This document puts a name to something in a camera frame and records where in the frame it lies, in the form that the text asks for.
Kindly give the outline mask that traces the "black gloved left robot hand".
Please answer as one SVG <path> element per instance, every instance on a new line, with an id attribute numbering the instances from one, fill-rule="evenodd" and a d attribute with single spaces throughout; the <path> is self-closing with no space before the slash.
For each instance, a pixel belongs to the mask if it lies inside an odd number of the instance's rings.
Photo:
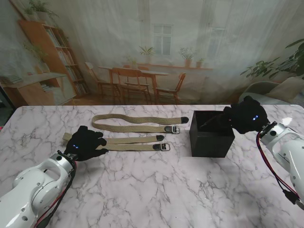
<path id="1" fill-rule="evenodd" d="M 89 130 L 87 126 L 82 125 L 68 141 L 64 154 L 74 154 L 77 156 L 76 161 L 86 161 L 106 154 L 107 149 L 97 149 L 98 146 L 105 146 L 106 143 L 102 132 Z"/>

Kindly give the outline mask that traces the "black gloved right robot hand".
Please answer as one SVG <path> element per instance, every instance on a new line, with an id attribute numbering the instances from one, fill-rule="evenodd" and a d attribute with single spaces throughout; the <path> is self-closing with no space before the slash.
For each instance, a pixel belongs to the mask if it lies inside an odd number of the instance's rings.
<path id="1" fill-rule="evenodd" d="M 229 119 L 231 127 L 240 134 L 260 132 L 270 123 L 263 106 L 251 96 L 244 97 L 239 104 L 225 107 L 224 114 Z"/>

